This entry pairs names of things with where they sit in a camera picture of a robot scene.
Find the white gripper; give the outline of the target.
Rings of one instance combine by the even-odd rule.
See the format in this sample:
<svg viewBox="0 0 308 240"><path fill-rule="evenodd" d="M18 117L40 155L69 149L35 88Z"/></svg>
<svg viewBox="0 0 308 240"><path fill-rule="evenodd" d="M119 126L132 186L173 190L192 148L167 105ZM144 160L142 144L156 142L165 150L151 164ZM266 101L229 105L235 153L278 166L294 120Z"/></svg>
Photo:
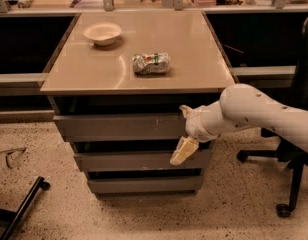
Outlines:
<svg viewBox="0 0 308 240"><path fill-rule="evenodd" d="M206 143L217 138L217 135L209 133L202 123L202 108L192 109L187 105L181 105L183 117L186 119L185 130L190 137L181 137L176 150L173 152L170 163L174 166L182 164L193 155L200 143Z"/></svg>

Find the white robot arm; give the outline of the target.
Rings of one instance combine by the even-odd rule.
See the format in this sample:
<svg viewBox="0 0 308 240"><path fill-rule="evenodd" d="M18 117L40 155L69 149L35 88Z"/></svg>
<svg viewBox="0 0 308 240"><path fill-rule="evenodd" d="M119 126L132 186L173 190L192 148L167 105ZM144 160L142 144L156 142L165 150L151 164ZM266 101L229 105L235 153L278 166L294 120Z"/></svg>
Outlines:
<svg viewBox="0 0 308 240"><path fill-rule="evenodd" d="M287 106L247 84L228 86L218 101L190 108L181 105L187 137L182 137L170 163L178 166L200 143L225 132L265 128L308 153L308 111Z"/></svg>

